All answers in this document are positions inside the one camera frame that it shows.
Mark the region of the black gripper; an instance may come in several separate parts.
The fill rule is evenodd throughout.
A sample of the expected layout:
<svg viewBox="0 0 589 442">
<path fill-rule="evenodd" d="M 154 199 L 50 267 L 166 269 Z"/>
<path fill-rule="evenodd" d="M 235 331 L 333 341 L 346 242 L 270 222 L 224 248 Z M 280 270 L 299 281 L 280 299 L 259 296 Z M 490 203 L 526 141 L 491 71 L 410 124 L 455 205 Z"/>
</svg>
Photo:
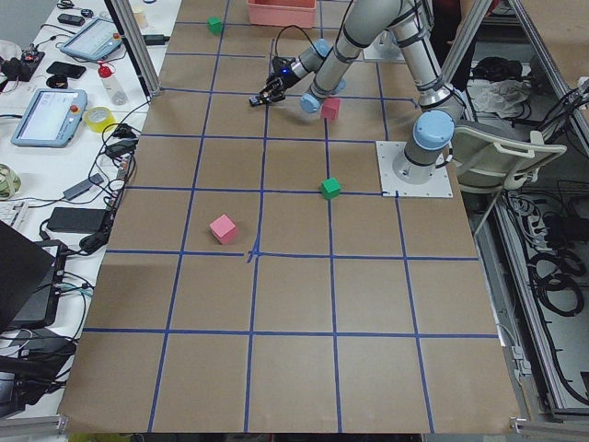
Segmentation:
<svg viewBox="0 0 589 442">
<path fill-rule="evenodd" d="M 285 100 L 284 92 L 304 77 L 304 67 L 298 58 L 274 56 L 272 73 L 260 95 L 270 101 Z"/>
</svg>

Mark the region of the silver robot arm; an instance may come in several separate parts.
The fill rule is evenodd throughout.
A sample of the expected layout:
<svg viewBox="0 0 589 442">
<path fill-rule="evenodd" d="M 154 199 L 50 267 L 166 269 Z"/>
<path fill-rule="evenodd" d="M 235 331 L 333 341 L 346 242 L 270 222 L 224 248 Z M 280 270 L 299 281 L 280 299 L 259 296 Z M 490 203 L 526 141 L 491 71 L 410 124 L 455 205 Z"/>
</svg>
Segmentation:
<svg viewBox="0 0 589 442">
<path fill-rule="evenodd" d="M 282 101 L 289 88 L 312 75 L 300 105 L 305 112 L 315 113 L 345 88 L 346 72 L 363 58 L 373 63 L 404 63 L 419 93 L 422 112 L 432 117 L 440 111 L 456 123 L 464 114 L 465 103 L 435 56 L 434 25 L 432 1 L 351 1 L 333 43 L 310 41 L 295 57 L 274 52 L 265 86 L 249 99 L 249 105 Z"/>
</svg>

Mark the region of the green cube near arm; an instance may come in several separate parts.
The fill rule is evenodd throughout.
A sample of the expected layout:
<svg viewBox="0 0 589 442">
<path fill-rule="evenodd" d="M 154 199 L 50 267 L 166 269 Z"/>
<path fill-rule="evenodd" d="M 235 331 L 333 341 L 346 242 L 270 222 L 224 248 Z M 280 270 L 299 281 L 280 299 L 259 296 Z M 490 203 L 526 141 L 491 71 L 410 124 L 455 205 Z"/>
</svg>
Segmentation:
<svg viewBox="0 0 589 442">
<path fill-rule="evenodd" d="M 331 200 L 341 193 L 340 182 L 335 177 L 330 177 L 320 183 L 320 191 L 325 200 Z"/>
</svg>

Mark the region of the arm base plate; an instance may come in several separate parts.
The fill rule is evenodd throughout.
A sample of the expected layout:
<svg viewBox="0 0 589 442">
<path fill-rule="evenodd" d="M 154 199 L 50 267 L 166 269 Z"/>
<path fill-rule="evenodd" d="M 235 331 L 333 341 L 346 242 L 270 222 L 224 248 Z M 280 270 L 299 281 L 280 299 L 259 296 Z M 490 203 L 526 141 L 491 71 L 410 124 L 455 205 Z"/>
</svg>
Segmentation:
<svg viewBox="0 0 589 442">
<path fill-rule="evenodd" d="M 388 30 L 381 32 L 371 45 L 363 50 L 363 56 L 369 63 L 405 63 L 394 35 Z"/>
<path fill-rule="evenodd" d="M 433 165 L 416 166 L 406 158 L 405 145 L 399 141 L 375 142 L 381 194 L 398 198 L 452 198 L 447 167 L 436 167 L 443 163 L 443 155 Z"/>
</svg>

